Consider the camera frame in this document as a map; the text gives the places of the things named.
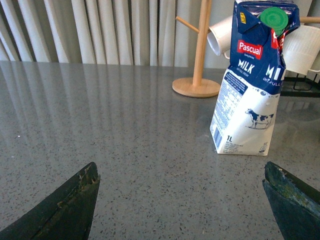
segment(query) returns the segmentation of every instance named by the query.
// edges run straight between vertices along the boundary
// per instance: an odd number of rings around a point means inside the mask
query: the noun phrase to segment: curtain fold
[[[36,61],[51,62],[51,56],[37,14],[35,2],[32,0],[18,0],[18,3],[30,37]]]
[[[0,60],[193,67],[201,0],[0,0]],[[295,0],[319,15],[320,0]],[[234,0],[212,0],[210,25],[233,11]],[[206,47],[205,68],[229,61]]]

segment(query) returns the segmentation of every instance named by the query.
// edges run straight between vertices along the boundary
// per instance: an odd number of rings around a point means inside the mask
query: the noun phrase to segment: pascual logo
[[[261,45],[254,45],[251,43],[247,43],[243,40],[238,41],[238,53],[248,53],[254,55],[257,59],[261,59],[263,47]]]

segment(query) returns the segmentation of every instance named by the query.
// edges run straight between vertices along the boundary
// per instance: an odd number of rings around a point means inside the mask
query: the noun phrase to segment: grey speckled countertop
[[[222,70],[204,78],[221,82]],[[267,161],[320,190],[320,98],[280,97],[268,156],[219,155],[217,97],[175,93],[191,68],[0,63],[0,230],[90,161],[90,240],[281,240]]]

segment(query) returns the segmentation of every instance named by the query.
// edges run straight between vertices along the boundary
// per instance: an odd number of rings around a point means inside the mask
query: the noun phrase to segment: white mug
[[[320,28],[301,25],[285,37],[283,58],[286,70],[307,75],[320,50]]]
[[[211,32],[207,34],[206,38],[213,52],[217,56],[224,54],[224,56],[229,59],[226,51],[231,47],[232,16],[210,26],[209,29]]]

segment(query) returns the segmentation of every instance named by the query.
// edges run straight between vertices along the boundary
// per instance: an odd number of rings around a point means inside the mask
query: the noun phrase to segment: wooden mug tree
[[[200,9],[199,29],[184,21],[179,16],[176,19],[198,33],[195,51],[193,77],[176,79],[172,88],[177,93],[193,98],[210,98],[218,95],[220,84],[202,78],[206,54],[207,34],[212,0],[202,0]]]

